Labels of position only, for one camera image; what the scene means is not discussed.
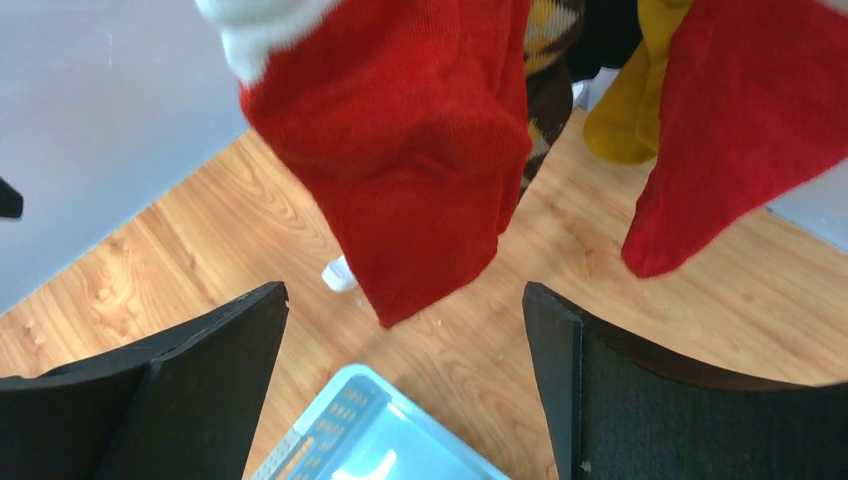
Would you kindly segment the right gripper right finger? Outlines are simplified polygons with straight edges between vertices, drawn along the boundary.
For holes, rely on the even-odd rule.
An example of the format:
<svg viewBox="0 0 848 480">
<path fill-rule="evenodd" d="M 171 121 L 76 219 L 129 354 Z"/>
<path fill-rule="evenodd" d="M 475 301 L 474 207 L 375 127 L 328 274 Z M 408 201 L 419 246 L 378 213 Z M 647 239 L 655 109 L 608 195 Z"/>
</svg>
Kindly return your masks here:
<svg viewBox="0 0 848 480">
<path fill-rule="evenodd" d="M 843 479 L 847 387 L 713 366 L 596 317 L 547 286 L 522 298 L 563 479 Z"/>
</svg>

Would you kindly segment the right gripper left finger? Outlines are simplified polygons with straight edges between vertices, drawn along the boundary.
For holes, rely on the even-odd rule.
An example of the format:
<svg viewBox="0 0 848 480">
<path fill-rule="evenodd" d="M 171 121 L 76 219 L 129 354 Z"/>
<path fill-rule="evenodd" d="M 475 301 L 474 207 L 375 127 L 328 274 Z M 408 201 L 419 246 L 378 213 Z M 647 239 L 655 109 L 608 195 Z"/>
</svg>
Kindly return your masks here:
<svg viewBox="0 0 848 480">
<path fill-rule="evenodd" d="M 289 313 L 280 282 L 40 376 L 1 381 L 5 479 L 239 479 Z"/>
</svg>

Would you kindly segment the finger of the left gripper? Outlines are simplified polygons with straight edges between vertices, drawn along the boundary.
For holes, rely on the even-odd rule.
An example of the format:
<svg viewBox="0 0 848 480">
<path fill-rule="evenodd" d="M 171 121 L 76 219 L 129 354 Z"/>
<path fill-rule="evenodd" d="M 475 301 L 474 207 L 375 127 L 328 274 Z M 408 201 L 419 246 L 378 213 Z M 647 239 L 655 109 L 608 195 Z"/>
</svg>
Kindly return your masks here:
<svg viewBox="0 0 848 480">
<path fill-rule="evenodd" d="M 3 178 L 0 178 L 0 217 L 2 219 L 18 220 L 24 211 L 24 198 Z"/>
</svg>

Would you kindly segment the light blue plastic basket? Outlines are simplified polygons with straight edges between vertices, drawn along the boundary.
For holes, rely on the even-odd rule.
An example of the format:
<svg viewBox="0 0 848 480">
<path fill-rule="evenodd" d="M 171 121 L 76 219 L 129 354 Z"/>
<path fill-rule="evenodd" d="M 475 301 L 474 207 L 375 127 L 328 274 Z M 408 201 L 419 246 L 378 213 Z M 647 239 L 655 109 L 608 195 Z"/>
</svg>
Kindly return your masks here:
<svg viewBox="0 0 848 480">
<path fill-rule="evenodd" d="M 507 480 L 364 364 L 341 368 L 254 473 L 256 479 Z"/>
</svg>

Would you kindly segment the red snowflake christmas sock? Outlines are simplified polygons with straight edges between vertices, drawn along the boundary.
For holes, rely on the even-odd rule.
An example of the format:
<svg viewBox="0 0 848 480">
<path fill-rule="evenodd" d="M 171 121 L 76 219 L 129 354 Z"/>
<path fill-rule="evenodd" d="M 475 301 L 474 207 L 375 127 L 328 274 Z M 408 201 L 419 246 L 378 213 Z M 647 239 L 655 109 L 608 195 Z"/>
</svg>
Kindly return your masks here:
<svg viewBox="0 0 848 480">
<path fill-rule="evenodd" d="M 531 150 L 525 1 L 201 1 L 383 327 L 473 281 Z"/>
</svg>

